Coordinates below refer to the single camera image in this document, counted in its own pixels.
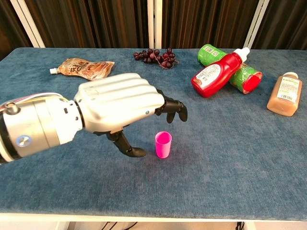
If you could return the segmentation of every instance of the curtain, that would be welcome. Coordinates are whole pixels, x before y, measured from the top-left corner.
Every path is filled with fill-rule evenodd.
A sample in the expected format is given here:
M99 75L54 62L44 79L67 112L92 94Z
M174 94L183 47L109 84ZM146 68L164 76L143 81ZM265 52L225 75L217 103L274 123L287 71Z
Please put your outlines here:
M148 47L147 0L25 0L46 47Z
M270 0L253 49L307 49L307 1Z
M10 0L0 0L0 60L18 47L32 47Z
M163 0L162 47L242 48L258 0Z

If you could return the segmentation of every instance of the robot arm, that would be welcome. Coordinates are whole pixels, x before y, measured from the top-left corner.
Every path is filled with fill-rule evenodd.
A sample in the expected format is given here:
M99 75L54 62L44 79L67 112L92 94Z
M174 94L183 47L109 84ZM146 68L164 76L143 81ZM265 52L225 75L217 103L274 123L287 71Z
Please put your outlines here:
M7 102L0 106L0 164L72 141L83 128L106 134L127 156L142 157L145 150L132 147L123 128L161 113L167 113L168 123L176 113L182 121L188 118L183 103L135 73L83 83L71 101L46 93Z

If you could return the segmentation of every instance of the pink cup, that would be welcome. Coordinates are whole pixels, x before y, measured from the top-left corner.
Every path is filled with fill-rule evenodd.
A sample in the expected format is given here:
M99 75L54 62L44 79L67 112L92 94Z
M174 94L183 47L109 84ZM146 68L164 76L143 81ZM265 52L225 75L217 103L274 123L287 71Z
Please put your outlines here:
M166 131L159 132L155 135L155 150L157 156L166 158L169 155L172 143L172 135Z

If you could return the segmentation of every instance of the white pole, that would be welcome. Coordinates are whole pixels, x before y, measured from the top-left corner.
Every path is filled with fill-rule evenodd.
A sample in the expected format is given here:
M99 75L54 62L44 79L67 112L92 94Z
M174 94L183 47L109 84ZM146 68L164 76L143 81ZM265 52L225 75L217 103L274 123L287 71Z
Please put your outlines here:
M147 0L149 48L154 49L154 0Z
M162 47L162 0L154 1L154 45L156 49Z
M37 30L37 27L33 21L31 13L24 0L11 0L19 20L23 24L23 27L29 36L29 39L33 47L45 48L45 44Z
M259 0L243 47L251 49L270 0Z

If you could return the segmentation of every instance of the red ketchup bottle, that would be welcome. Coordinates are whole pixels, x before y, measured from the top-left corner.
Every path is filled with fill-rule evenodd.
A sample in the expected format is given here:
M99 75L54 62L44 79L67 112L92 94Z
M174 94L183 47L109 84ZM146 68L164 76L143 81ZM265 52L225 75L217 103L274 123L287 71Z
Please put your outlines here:
M221 60L203 68L192 79L194 89L203 97L210 97L219 91L246 61L249 48L236 49Z

